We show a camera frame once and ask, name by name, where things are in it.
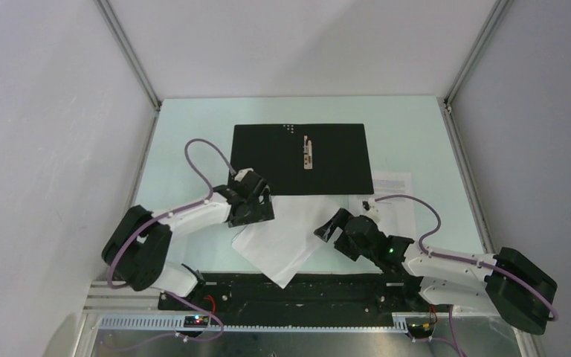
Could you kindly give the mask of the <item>beige black file folder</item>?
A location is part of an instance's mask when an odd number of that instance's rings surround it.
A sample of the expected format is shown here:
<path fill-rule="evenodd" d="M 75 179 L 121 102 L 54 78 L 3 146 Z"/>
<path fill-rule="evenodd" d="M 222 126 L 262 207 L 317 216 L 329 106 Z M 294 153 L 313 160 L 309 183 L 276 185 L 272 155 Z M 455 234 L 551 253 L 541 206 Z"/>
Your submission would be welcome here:
<path fill-rule="evenodd" d="M 303 137 L 312 141 L 313 169 L 303 168 Z M 362 123 L 240 124 L 230 162 L 252 168 L 275 196 L 370 195 L 372 171 Z"/>

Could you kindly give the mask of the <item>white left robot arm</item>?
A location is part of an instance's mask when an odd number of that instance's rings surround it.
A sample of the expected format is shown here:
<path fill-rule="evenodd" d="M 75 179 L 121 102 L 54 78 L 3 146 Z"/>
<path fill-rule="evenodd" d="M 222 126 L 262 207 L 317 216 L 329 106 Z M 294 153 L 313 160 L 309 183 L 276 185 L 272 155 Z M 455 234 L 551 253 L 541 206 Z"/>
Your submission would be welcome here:
<path fill-rule="evenodd" d="M 111 276 L 136 292 L 148 288 L 176 295 L 186 309 L 205 300 L 202 276 L 168 259 L 170 246 L 203 228 L 230 228 L 274 219 L 271 187 L 252 169 L 240 170 L 227 184 L 211 187 L 205 199 L 172 210 L 150 211 L 141 205 L 127 210 L 101 257 Z"/>

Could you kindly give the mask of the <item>white paper stack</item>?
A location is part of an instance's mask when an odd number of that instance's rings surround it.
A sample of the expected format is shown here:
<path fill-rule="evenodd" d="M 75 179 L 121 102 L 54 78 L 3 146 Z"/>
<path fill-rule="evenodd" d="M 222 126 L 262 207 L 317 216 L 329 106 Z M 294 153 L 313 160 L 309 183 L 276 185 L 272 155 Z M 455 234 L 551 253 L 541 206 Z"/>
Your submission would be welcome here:
<path fill-rule="evenodd" d="M 324 243 L 314 231 L 341 206 L 328 196 L 278 196 L 272 204 L 274 219 L 243 228 L 232 248 L 284 289 Z"/>

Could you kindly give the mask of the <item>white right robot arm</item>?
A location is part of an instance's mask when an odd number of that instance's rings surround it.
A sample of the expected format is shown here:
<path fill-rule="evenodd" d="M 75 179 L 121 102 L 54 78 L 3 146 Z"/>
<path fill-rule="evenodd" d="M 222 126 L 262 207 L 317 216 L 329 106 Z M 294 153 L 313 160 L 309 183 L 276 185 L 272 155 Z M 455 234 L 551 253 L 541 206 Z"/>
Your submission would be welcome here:
<path fill-rule="evenodd" d="M 463 254 L 429 248 L 421 240 L 386 235 L 378 209 L 366 205 L 354 215 L 339 209 L 314 230 L 324 242 L 336 235 L 334 247 L 353 261 L 363 257 L 403 284 L 407 308 L 460 306 L 497 313 L 506 323 L 542 335 L 558 316 L 553 306 L 557 283 L 513 248 L 496 254 Z"/>

